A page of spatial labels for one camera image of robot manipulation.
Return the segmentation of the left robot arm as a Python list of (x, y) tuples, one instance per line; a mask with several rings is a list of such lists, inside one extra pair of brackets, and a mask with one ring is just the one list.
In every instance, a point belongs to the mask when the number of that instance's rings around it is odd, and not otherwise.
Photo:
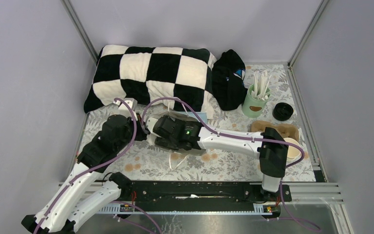
[(113, 199), (126, 200), (131, 186), (125, 182), (106, 182), (100, 190), (80, 201), (87, 188), (106, 168), (122, 156), (136, 139), (140, 115), (112, 115), (86, 144), (70, 175), (54, 197), (37, 214), (26, 215), (22, 226), (32, 234), (74, 234)]

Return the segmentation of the white paper bag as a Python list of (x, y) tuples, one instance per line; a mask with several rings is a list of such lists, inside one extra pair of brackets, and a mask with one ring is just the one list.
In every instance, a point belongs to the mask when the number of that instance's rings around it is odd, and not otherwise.
[(184, 155), (199, 154), (199, 131), (208, 123), (207, 113), (190, 111), (164, 111), (145, 119), (149, 143), (168, 151)]

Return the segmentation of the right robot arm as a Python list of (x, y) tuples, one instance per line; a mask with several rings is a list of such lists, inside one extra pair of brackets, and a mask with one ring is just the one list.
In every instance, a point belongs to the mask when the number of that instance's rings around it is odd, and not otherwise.
[(148, 118), (146, 128), (156, 137), (155, 145), (173, 151), (192, 154), (219, 149), (259, 160), (263, 174), (261, 197), (271, 201), (279, 195), (288, 144), (275, 129), (267, 128), (264, 132), (221, 131), (198, 121), (180, 120), (168, 115)]

